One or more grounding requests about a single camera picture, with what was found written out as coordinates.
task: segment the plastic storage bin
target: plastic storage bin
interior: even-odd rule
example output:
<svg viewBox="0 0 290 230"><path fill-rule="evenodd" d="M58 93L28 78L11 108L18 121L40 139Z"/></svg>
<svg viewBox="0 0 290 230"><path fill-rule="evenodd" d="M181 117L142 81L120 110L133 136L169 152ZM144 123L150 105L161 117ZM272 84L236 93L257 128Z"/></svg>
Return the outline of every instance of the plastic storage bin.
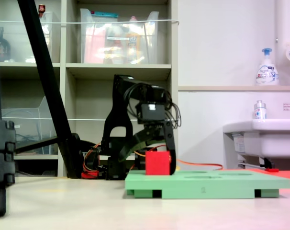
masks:
<svg viewBox="0 0 290 230"><path fill-rule="evenodd" d="M31 142L56 137L54 123L45 97L38 108L2 109L1 114L3 120L14 122L17 148L31 144ZM45 146L25 154L57 155L58 146L57 144Z"/></svg>
<svg viewBox="0 0 290 230"><path fill-rule="evenodd" d="M89 23L81 24L82 63L157 64L157 22L91 24L95 18L89 10L80 14L81 22ZM158 16L151 12L147 20Z"/></svg>
<svg viewBox="0 0 290 230"><path fill-rule="evenodd" d="M52 62L60 61L60 24L53 12L45 12L41 24ZM0 23L0 62L35 63L23 23Z"/></svg>

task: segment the shelf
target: shelf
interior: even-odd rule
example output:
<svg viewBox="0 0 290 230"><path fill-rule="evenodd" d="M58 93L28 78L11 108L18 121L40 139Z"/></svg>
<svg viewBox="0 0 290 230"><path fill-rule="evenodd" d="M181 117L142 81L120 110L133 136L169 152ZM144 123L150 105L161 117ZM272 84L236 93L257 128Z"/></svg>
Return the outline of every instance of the shelf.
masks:
<svg viewBox="0 0 290 230"><path fill-rule="evenodd" d="M60 76L60 63L53 63L56 78ZM39 79L36 63L0 62L1 79Z"/></svg>
<svg viewBox="0 0 290 230"><path fill-rule="evenodd" d="M100 155L99 156L99 160L101 161L106 161L108 159L109 156L103 156L103 155ZM134 154L131 154L129 157L127 157L126 159L127 161L134 161Z"/></svg>
<svg viewBox="0 0 290 230"><path fill-rule="evenodd" d="M115 74L131 75L141 81L166 81L171 65L115 65L67 63L68 71L76 79L113 80Z"/></svg>
<svg viewBox="0 0 290 230"><path fill-rule="evenodd" d="M166 5L168 0L78 0L78 3L103 5Z"/></svg>
<svg viewBox="0 0 290 230"><path fill-rule="evenodd" d="M290 92L290 86L178 86L179 92L233 91L233 92Z"/></svg>
<svg viewBox="0 0 290 230"><path fill-rule="evenodd" d="M58 155L14 155L15 160L57 160Z"/></svg>

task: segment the white sink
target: white sink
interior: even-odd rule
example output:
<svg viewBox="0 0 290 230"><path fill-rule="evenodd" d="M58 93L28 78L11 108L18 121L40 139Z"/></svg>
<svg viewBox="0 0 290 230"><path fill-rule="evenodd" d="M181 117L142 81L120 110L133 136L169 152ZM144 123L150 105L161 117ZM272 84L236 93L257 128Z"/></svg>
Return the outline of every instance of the white sink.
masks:
<svg viewBox="0 0 290 230"><path fill-rule="evenodd" d="M261 158L290 158L290 119L250 120L225 125L234 137L235 150Z"/></svg>

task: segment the orange mat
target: orange mat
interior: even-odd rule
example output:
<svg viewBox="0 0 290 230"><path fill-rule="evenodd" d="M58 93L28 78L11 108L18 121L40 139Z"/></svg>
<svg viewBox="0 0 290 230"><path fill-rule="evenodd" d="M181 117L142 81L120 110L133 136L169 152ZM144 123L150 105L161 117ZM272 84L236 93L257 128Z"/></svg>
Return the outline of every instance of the orange mat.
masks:
<svg viewBox="0 0 290 230"><path fill-rule="evenodd" d="M250 170L257 173L259 172L259 173L264 173L264 174L269 174L273 176L279 176L279 177L290 179L290 171L279 171L279 172L274 173L274 172L267 172L261 169L225 169L225 170Z"/></svg>

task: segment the green foam board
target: green foam board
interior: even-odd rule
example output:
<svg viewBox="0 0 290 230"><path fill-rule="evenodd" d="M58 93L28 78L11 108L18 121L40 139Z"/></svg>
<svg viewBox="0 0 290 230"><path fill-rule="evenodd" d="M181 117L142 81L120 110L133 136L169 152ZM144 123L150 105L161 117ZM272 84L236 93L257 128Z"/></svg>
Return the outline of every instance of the green foam board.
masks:
<svg viewBox="0 0 290 230"><path fill-rule="evenodd" d="M127 195L163 199L222 199L278 197L280 188L290 188L290 179L253 171L176 171L172 176L146 176L130 171L125 179Z"/></svg>

